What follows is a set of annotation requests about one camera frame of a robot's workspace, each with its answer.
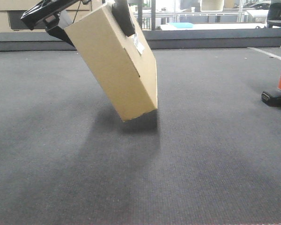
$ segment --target gray carpet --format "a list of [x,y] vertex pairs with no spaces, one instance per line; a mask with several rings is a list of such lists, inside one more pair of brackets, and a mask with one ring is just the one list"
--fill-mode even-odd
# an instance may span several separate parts
[[159,109],[122,123],[77,52],[0,52],[0,225],[281,223],[281,61],[154,54]]

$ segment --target black wire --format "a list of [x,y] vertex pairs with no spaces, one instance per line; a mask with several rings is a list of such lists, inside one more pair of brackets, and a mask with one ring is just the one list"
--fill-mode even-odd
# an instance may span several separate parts
[[73,23],[75,22],[75,19],[76,19],[76,16],[77,16],[78,10],[79,10],[79,8],[80,8],[80,5],[81,5],[81,1],[79,2],[79,6],[78,6],[78,9],[77,9],[77,11],[76,11],[75,17],[74,17],[74,19],[73,19]]

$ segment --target brown cardboard box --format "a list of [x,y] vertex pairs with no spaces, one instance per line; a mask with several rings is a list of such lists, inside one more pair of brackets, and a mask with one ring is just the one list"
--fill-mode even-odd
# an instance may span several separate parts
[[201,12],[223,11],[224,0],[201,0]]
[[100,6],[102,6],[102,0],[92,0],[92,11],[96,10]]
[[156,60],[132,16],[141,54],[104,4],[65,31],[123,121],[157,109]]
[[[0,0],[0,11],[28,10],[39,3],[41,0]],[[79,2],[71,5],[69,10],[77,10]],[[90,10],[90,4],[80,5],[80,10]]]
[[224,7],[225,8],[233,8],[234,7],[234,0],[225,0]]

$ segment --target white label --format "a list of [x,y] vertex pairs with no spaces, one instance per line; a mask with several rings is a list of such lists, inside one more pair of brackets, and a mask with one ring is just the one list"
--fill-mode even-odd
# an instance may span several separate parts
[[141,42],[139,41],[138,37],[137,37],[137,33],[133,34],[131,36],[133,42],[134,42],[134,45],[136,47],[136,49],[139,51],[139,53],[142,55],[142,53],[144,52],[145,50],[145,47],[141,44]]

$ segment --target blue object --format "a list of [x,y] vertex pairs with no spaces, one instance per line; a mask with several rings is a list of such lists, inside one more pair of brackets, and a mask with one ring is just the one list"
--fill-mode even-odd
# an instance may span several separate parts
[[170,25],[176,28],[192,28],[193,24],[190,22],[170,22]]

